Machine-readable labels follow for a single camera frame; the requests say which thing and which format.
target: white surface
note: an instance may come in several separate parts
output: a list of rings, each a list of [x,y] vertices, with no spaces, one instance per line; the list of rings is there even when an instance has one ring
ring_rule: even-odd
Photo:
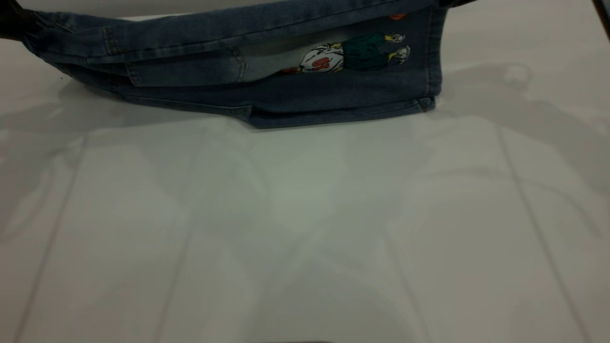
[[[610,341],[610,45],[450,13],[426,115],[256,131],[0,42],[0,342]]]

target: printed graphic on jeans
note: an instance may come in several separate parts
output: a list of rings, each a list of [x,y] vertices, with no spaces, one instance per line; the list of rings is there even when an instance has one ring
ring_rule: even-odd
[[[381,52],[385,44],[400,44],[402,34],[368,34],[342,43],[322,44],[309,51],[301,65],[282,70],[285,74],[338,73],[343,69],[376,71],[387,68],[390,63],[403,64],[409,58],[411,48],[400,46],[396,51]]]

